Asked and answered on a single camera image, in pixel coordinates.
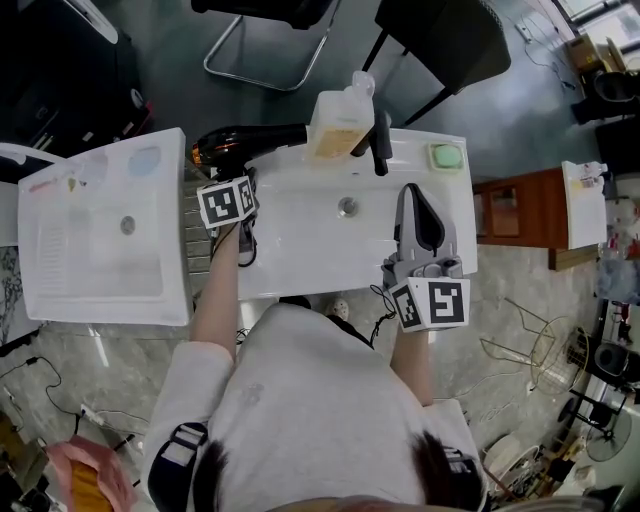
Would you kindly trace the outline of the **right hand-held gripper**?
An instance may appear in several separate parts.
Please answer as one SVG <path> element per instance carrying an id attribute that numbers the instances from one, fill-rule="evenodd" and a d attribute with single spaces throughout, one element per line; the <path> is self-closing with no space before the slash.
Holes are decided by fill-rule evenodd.
<path id="1" fill-rule="evenodd" d="M 415 183 L 398 195 L 396 252 L 384 260 L 383 290 L 404 332 L 437 331 L 469 324 L 470 281 L 456 254 L 438 255 L 454 227 L 444 206 Z M 414 259 L 415 245 L 433 256 Z"/>

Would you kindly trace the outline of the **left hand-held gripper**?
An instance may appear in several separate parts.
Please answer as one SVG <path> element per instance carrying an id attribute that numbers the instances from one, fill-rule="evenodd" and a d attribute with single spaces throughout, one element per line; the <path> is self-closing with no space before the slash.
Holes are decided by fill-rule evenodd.
<path id="1" fill-rule="evenodd" d="M 214 182 L 197 190 L 200 215 L 210 236 L 210 258 L 222 240 L 221 231 L 238 226 L 239 265 L 251 266 L 257 257 L 253 229 L 259 201 L 256 198 L 256 169 L 251 167 L 240 178 Z"/>

